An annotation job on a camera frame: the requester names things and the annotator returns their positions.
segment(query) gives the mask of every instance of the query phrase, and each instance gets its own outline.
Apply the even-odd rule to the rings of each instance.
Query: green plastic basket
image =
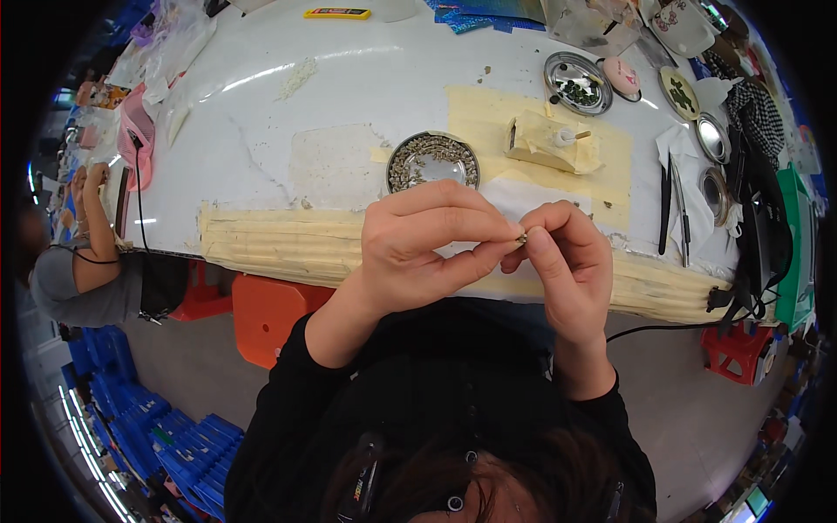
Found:
[[[814,310],[814,289],[809,287],[812,276],[810,260],[814,256],[814,220],[811,217],[811,197],[799,174],[788,164],[787,169],[776,173],[785,213],[793,235],[793,257],[788,275],[777,285],[780,297],[776,300],[776,319],[796,331]]]

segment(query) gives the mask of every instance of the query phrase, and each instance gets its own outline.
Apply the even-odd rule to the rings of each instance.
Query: cream colored plate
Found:
[[[697,120],[701,107],[689,82],[677,69],[668,65],[660,68],[660,87],[677,114],[686,120]]]

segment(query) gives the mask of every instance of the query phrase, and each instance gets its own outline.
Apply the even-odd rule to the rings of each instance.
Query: red stool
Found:
[[[334,289],[239,274],[233,282],[235,343],[241,356],[267,369],[302,316],[325,304]]]
[[[200,320],[233,311],[233,297],[221,296],[217,285],[206,283],[207,263],[203,260],[189,261],[189,283],[183,302],[168,315],[178,321]]]
[[[768,355],[773,344],[773,328],[756,327],[753,336],[744,332],[744,321],[730,329],[729,334],[718,339],[718,329],[711,327],[701,333],[701,346],[709,352],[707,369],[717,372],[736,383],[756,385],[756,370],[761,356],[765,356],[763,374],[770,372],[773,355]],[[730,363],[737,361],[742,373],[736,374],[729,369]]]

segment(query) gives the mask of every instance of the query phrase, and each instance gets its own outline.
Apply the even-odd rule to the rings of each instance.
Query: gray floor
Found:
[[[608,335],[652,323],[611,314]],[[162,326],[122,326],[142,383],[193,419],[208,413],[246,428],[268,371],[235,347],[232,315]],[[679,521],[717,499],[755,444],[781,387],[784,349],[758,387],[703,368],[700,331],[646,331],[608,346],[619,371],[630,427],[657,480],[659,521]]]

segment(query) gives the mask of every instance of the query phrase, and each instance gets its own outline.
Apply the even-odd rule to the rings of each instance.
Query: black and white fabric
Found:
[[[706,65],[714,76],[734,79],[735,70],[712,51],[703,53]],[[770,95],[749,82],[732,86],[727,96],[730,124],[742,131],[750,143],[770,160],[774,171],[779,170],[779,152],[784,147],[782,118]]]

